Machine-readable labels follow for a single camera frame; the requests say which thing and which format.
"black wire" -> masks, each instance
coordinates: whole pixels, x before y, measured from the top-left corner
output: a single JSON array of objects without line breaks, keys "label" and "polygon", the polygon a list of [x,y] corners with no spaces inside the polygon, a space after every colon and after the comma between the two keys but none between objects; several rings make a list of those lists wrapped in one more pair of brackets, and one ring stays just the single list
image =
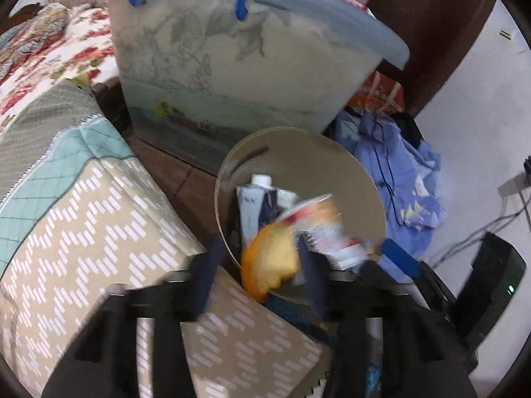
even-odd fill
[{"label": "black wire", "polygon": [[[524,195],[522,194],[521,191],[519,191],[518,194],[520,195],[520,200],[522,201],[522,205],[525,206],[526,200],[524,199]],[[526,220],[527,220],[527,225],[529,226],[529,230],[531,230],[531,217],[529,216],[529,211],[527,210],[527,208],[525,209],[524,213],[526,214]]]},{"label": "black wire", "polygon": [[[396,209],[395,199],[394,199],[394,197],[395,197],[395,176],[393,175],[393,171],[391,170],[391,164],[389,163],[389,151],[388,151],[388,149],[386,147],[386,136],[385,136],[385,133],[384,133],[384,130],[383,130],[383,125],[380,124],[379,121],[376,121],[376,115],[373,115],[372,120],[373,120],[373,126],[372,126],[372,132],[371,132],[371,136],[373,138],[372,146],[373,146],[373,149],[374,149],[374,155],[376,155],[376,161],[378,162],[378,168],[380,169],[380,174],[381,174],[382,179],[383,179],[384,187],[386,187],[387,192],[389,193],[389,200],[391,201],[391,205],[393,207],[393,212],[395,214],[395,220],[396,220],[396,222],[397,222],[397,224],[399,226],[405,226],[404,221],[402,221],[402,223],[400,223],[400,220],[398,219],[398,214],[397,214],[397,209]],[[378,124],[380,126],[380,129],[382,131],[382,146],[383,146],[384,152],[386,154],[387,167],[388,167],[389,173],[391,175],[391,182],[393,183],[392,187],[389,185],[389,183],[386,180],[386,177],[383,174],[382,165],[380,163],[380,157],[378,155],[378,151],[376,150],[376,138],[374,137],[374,130],[376,128],[376,124]],[[389,211],[389,204],[387,204],[387,207],[386,207],[386,215],[387,215],[388,211]]]},{"label": "black wire", "polygon": [[498,223],[499,221],[502,221],[502,220],[509,220],[507,223],[503,223],[500,226],[498,226],[497,228],[491,230],[492,233],[496,234],[496,233],[502,231],[503,229],[505,229],[514,220],[516,220],[522,214],[522,212],[525,212],[526,213],[526,217],[528,217],[529,216],[529,212],[527,211],[527,207],[531,203],[531,195],[529,196],[529,199],[527,199],[527,201],[525,201],[522,193],[520,192],[520,198],[522,199],[522,203],[524,204],[523,207],[520,210],[516,211],[514,214],[504,215],[502,217],[498,217],[497,219],[494,219],[494,220],[490,221],[488,224],[485,224],[485,226],[483,226],[483,227],[479,228],[478,230],[472,232],[464,240],[462,240],[462,241],[460,241],[458,243],[455,243],[432,266],[432,269],[434,269],[434,270],[437,269],[439,266],[441,266],[447,260],[452,259],[452,257],[454,257],[455,255],[459,254],[463,250],[465,250],[468,247],[470,247],[470,246],[478,243],[479,241],[481,241],[483,239],[483,235],[481,235],[480,237],[477,237],[475,239],[473,239],[473,237],[476,236],[478,233],[481,233],[483,231],[487,231],[489,229],[489,227],[491,227],[493,224],[496,224],[496,223]]}]

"floral blanket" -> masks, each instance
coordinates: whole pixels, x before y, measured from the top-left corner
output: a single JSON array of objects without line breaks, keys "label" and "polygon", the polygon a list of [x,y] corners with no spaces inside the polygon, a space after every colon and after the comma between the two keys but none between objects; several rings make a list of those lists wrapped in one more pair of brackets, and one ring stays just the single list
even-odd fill
[{"label": "floral blanket", "polygon": [[81,77],[94,84],[117,75],[107,10],[81,11],[70,19],[61,38],[42,46],[2,81],[0,138],[29,103],[62,79]]},{"label": "floral blanket", "polygon": [[30,57],[59,40],[67,23],[68,10],[57,3],[44,7],[26,22],[0,51],[0,85]]}]

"wooden floor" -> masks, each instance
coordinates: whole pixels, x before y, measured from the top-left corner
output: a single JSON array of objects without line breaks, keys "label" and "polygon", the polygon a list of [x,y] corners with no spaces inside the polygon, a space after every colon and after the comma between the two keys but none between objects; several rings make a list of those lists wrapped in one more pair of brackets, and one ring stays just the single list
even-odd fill
[{"label": "wooden floor", "polygon": [[216,177],[141,141],[135,134],[124,137],[181,220],[203,245],[208,245],[217,232],[214,215]]}]

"brown wooden door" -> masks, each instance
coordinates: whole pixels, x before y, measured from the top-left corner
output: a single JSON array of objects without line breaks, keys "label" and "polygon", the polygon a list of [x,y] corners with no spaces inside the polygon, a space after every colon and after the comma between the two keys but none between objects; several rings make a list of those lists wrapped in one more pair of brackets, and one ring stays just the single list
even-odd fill
[{"label": "brown wooden door", "polygon": [[404,87],[406,110],[418,114],[476,40],[496,0],[369,0],[368,6],[409,46],[404,70],[378,68]]}]

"teal fabric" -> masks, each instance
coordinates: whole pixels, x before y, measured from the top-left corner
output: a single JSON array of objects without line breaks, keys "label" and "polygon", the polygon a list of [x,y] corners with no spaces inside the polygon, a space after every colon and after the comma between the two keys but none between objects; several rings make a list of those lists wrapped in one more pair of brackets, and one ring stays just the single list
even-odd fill
[{"label": "teal fabric", "polygon": [[48,152],[15,185],[0,206],[0,273],[33,226],[75,183],[93,158],[134,154],[103,116],[57,134]]}]

